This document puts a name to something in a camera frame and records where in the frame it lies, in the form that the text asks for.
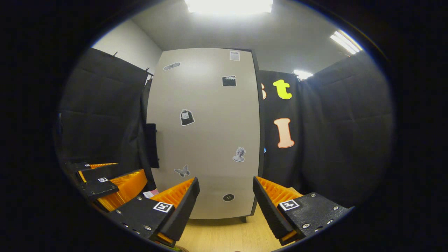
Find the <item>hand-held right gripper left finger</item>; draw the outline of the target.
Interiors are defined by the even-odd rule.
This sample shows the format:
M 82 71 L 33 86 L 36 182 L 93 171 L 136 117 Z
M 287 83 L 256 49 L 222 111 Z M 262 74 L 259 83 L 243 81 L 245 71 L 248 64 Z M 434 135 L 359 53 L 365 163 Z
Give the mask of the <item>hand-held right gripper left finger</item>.
M 151 198 L 136 196 L 107 213 L 107 219 L 144 241 L 173 248 L 195 207 L 199 184 L 194 177 Z

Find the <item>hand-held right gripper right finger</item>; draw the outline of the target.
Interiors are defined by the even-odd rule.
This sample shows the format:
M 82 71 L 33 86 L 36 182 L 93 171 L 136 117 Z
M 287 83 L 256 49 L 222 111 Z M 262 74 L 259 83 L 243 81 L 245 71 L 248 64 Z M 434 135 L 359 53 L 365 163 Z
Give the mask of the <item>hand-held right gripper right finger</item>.
M 354 208 L 343 207 L 316 192 L 303 195 L 259 176 L 253 177 L 253 193 L 282 246 L 322 232 Z

